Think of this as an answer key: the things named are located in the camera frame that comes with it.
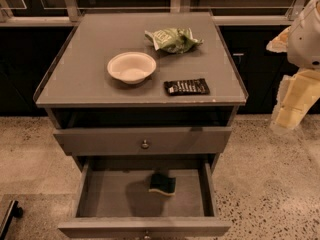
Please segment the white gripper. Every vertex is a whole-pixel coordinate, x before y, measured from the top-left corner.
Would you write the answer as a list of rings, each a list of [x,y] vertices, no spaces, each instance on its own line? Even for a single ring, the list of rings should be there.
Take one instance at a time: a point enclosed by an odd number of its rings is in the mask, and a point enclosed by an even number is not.
[[[310,0],[304,10],[266,46],[286,53],[288,61],[300,68],[280,82],[270,128],[274,132],[294,130],[320,99],[320,0]]]

